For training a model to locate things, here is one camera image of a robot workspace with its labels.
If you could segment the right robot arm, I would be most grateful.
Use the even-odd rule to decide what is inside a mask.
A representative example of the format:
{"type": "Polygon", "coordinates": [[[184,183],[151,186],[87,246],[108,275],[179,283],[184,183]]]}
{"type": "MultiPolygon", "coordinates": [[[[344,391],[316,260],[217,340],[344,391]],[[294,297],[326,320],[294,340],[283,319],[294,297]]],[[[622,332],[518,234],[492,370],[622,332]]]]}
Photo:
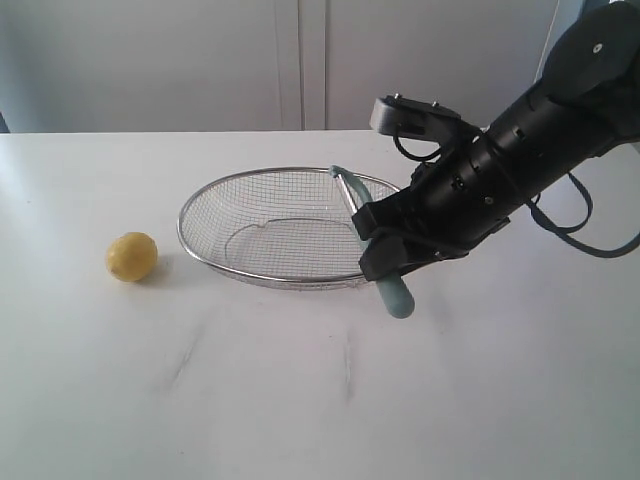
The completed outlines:
{"type": "Polygon", "coordinates": [[[583,161],[639,138],[639,10],[588,12],[552,48],[539,80],[487,128],[437,104],[375,102],[371,125],[395,142],[432,141],[409,185],[354,215],[370,281],[466,256],[583,161]]]}

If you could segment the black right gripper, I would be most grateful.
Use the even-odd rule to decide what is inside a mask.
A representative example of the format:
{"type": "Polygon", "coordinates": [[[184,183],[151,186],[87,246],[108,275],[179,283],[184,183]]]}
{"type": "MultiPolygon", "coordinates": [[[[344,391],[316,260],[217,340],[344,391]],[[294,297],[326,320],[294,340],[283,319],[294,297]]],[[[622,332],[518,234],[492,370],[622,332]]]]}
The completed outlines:
{"type": "Polygon", "coordinates": [[[483,132],[466,127],[440,145],[440,156],[412,174],[410,186],[364,203],[352,216],[372,240],[359,266],[368,281],[404,276],[443,259],[466,256],[509,222],[536,194],[538,147],[520,127],[483,132]]]}

